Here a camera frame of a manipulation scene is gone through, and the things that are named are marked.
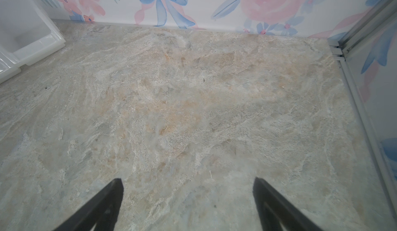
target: stone-patterned surface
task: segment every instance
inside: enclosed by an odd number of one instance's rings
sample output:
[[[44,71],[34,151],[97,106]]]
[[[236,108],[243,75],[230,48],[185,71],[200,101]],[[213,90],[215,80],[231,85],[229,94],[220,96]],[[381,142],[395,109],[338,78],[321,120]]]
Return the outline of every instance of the stone-patterned surface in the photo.
[[[51,230],[115,177],[116,230],[260,230],[255,176],[325,230],[395,229],[325,40],[58,26],[0,85],[2,230]]]

